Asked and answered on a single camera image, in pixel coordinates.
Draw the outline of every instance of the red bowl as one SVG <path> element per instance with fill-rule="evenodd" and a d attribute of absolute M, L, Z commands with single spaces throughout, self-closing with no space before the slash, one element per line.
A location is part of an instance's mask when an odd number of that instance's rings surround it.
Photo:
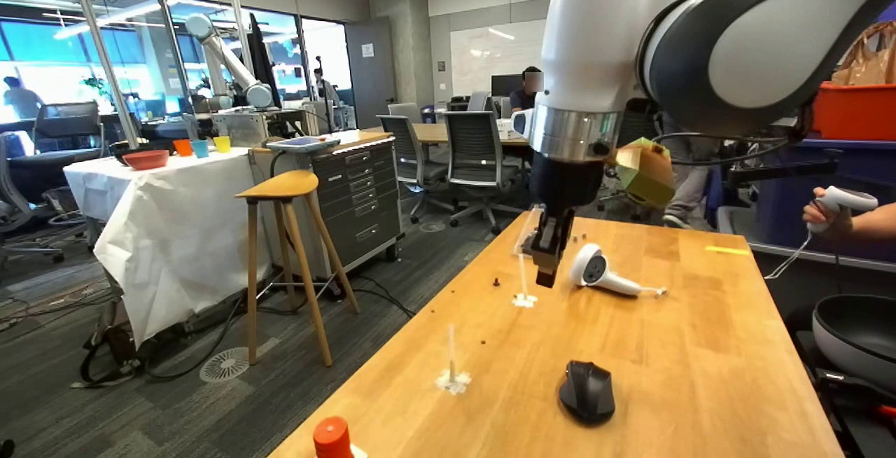
<path fill-rule="evenodd" d="M 169 152 L 167 151 L 144 151 L 124 155 L 125 162 L 130 167 L 139 170 L 164 167 L 167 164 L 168 157 Z"/>

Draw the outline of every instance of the plastic cup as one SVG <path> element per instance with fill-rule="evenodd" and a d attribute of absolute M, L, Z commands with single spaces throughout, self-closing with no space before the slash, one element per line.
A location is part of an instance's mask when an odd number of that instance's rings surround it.
<path fill-rule="evenodd" d="M 192 151 L 196 154 L 196 158 L 209 157 L 209 142 L 206 139 L 190 141 L 190 146 L 192 146 Z"/>
<path fill-rule="evenodd" d="M 230 136 L 218 136 L 214 140 L 215 148 L 218 149 L 218 152 L 227 153 L 230 151 Z"/>
<path fill-rule="evenodd" d="M 193 147 L 190 146 L 189 139 L 176 139 L 174 149 L 176 149 L 177 155 L 181 155 L 181 157 L 190 157 L 193 154 Z"/>

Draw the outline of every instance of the door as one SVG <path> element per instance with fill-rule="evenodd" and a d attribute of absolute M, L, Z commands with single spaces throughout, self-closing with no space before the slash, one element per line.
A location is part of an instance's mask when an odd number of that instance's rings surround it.
<path fill-rule="evenodd" d="M 345 24 L 345 40 L 358 129 L 379 127 L 377 116 L 389 114 L 389 104 L 396 102 L 389 18 Z"/>

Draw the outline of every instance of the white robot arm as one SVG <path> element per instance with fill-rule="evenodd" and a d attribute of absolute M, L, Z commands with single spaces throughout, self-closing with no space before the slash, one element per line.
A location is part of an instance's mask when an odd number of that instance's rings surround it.
<path fill-rule="evenodd" d="M 246 65 L 243 65 L 243 62 L 240 62 L 240 59 L 231 52 L 224 44 L 224 40 L 221 40 L 221 37 L 215 32 L 215 27 L 208 17 L 203 14 L 190 15 L 186 20 L 186 30 L 202 44 L 202 50 L 205 51 L 205 58 L 209 63 L 212 91 L 220 100 L 221 108 L 233 106 L 232 99 L 228 97 L 227 89 L 224 87 L 224 78 L 221 76 L 222 64 L 233 75 L 234 81 L 243 87 L 249 104 L 256 108 L 271 106 L 273 102 L 271 88 L 258 81 L 252 71 L 249 71 Z M 243 53 L 249 53 L 249 50 L 243 50 Z"/>
<path fill-rule="evenodd" d="M 529 136 L 531 183 L 546 204 L 532 244 L 538 283 L 553 286 L 628 100 L 650 97 L 695 132 L 752 132 L 808 106 L 893 1 L 551 0 Z"/>

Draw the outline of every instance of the computer mouse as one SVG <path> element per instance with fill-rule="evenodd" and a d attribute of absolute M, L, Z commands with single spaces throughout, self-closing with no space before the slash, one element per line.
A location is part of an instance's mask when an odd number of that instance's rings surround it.
<path fill-rule="evenodd" d="M 609 371 L 592 362 L 567 363 L 566 382 L 560 387 L 560 401 L 573 417 L 586 425 L 607 421 L 615 412 L 613 381 Z"/>

